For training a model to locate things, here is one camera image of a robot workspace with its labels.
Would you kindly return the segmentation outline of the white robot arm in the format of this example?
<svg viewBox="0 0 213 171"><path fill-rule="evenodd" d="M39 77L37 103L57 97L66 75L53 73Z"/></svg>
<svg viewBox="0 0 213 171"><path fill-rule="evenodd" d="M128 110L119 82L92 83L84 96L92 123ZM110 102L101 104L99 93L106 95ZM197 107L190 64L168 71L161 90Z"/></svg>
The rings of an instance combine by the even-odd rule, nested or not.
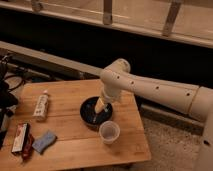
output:
<svg viewBox="0 0 213 171"><path fill-rule="evenodd" d="M130 64L119 58L100 72L103 83L95 112L120 98L122 90L156 102L203 122L202 142L194 171L213 171L213 89L130 73Z"/></svg>

